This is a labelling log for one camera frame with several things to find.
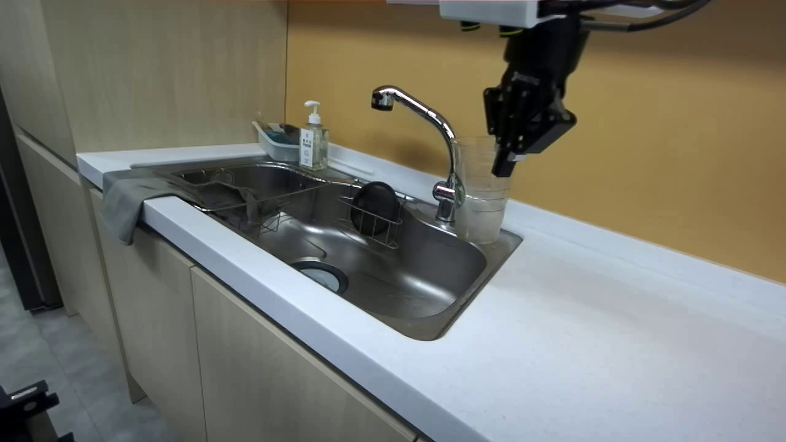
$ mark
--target orange wall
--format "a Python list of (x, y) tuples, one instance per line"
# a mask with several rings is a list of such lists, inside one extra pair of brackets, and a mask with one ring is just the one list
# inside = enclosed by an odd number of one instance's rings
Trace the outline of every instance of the orange wall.
[[(570, 81), (579, 125), (518, 166), (510, 196), (786, 282), (786, 4), (715, 0), (646, 36), (593, 36)], [(458, 136), (483, 131), (482, 90), (504, 72), (491, 31), (462, 36), (434, 9), (291, 4), (286, 120), (323, 101), (332, 139), (444, 173), (444, 147), (396, 83)]]

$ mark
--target bottle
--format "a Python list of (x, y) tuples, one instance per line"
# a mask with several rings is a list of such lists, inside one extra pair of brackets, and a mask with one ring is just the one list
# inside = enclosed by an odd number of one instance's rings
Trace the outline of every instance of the bottle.
[(322, 129), (320, 101), (304, 101), (312, 108), (310, 125), (299, 131), (299, 168), (327, 168), (327, 131)]

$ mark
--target stainless steel sink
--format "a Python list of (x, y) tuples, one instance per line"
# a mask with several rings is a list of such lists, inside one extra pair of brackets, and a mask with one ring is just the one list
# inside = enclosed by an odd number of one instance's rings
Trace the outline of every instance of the stainless steel sink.
[(521, 243), (471, 246), (429, 223), (434, 207), (401, 196), (397, 217), (358, 228), (348, 176), (274, 163), (161, 173), (208, 217), (412, 339), (436, 339)]

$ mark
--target faucet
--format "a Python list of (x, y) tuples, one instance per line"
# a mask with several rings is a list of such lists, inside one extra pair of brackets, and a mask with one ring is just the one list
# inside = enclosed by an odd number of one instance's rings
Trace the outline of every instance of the faucet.
[(458, 176), (462, 155), (458, 155), (456, 133), (452, 131), (452, 125), (444, 120), (442, 114), (431, 110), (429, 106), (424, 106), (423, 101), (417, 101), (415, 97), (404, 95), (397, 87), (377, 87), (371, 95), (371, 108), (376, 110), (392, 110), (392, 101), (408, 106), (423, 120), (434, 125), (444, 140), (448, 171), (447, 171), (447, 179), (434, 184), (431, 196), (436, 200), (436, 223), (442, 228), (452, 228), (455, 210), (464, 205), (464, 182)]

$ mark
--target cabinet door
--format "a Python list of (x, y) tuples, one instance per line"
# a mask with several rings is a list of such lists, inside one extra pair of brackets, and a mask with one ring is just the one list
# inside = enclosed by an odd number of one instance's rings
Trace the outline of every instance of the cabinet door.
[(208, 440), (401, 442), (415, 435), (193, 269)]
[(76, 166), (42, 0), (0, 4), (0, 87), (15, 125)]
[(35, 140), (20, 136), (17, 145), (63, 304), (119, 363), (118, 330), (86, 190), (70, 168)]
[(134, 231), (133, 246), (119, 243), (102, 227), (98, 192), (92, 211), (128, 371), (171, 430), (186, 442), (199, 442), (203, 414), (192, 260), (141, 228)]

